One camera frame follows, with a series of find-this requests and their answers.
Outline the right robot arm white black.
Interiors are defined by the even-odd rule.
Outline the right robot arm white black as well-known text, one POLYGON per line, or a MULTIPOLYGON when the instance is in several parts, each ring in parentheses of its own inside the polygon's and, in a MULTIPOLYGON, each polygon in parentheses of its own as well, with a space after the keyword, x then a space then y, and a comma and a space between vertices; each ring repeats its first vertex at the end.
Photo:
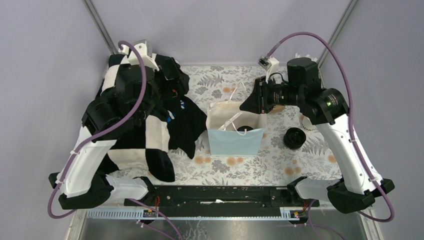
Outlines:
POLYGON ((338 162, 342 177, 315 180, 300 177, 288 186, 287 201, 293 206, 305 200, 330 202, 339 212, 348 214, 364 210, 377 197, 386 197, 395 185, 374 168, 357 134, 349 124, 351 110, 342 93, 322 87, 318 65, 308 57, 287 62, 288 80, 276 83, 271 77, 278 73, 274 57, 261 57, 259 65, 266 75, 256 78, 251 95, 240 110, 268 114, 276 105, 296 106, 317 128, 338 162))

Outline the black plastic cup lid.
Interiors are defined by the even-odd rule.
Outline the black plastic cup lid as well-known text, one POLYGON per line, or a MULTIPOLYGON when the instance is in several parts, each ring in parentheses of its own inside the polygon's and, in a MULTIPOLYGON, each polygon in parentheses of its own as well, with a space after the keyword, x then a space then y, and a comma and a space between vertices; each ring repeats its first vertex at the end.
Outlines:
POLYGON ((251 126, 248 126, 248 125, 243 125, 243 126, 240 126, 239 128, 237 128, 237 131, 238 132, 249 132, 249 131, 251 131, 251 130, 253 130, 254 128, 253 127, 251 127, 251 126))

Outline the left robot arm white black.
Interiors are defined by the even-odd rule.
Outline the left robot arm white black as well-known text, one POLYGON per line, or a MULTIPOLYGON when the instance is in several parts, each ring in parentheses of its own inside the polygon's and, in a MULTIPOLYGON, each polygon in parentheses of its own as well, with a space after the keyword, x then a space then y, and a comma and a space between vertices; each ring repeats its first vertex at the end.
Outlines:
POLYGON ((183 98, 190 78, 173 57, 158 54, 153 62, 141 68, 125 55, 109 57, 69 162, 48 178, 62 209, 91 209, 112 199, 152 204, 155 192, 145 177, 112 176, 139 163, 156 179, 175 181, 168 152, 187 122, 183 98))

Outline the light blue paper bag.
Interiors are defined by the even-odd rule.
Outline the light blue paper bag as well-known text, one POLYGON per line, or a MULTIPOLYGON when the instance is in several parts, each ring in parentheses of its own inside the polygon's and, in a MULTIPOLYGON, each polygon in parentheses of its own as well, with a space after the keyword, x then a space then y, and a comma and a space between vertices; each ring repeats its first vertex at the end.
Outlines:
POLYGON ((212 156, 254 157, 259 152, 267 116, 241 111, 241 102, 233 100, 238 88, 234 88, 227 100, 212 102, 207 107, 206 129, 212 156), (253 130, 237 131, 241 126, 250 126, 253 130))

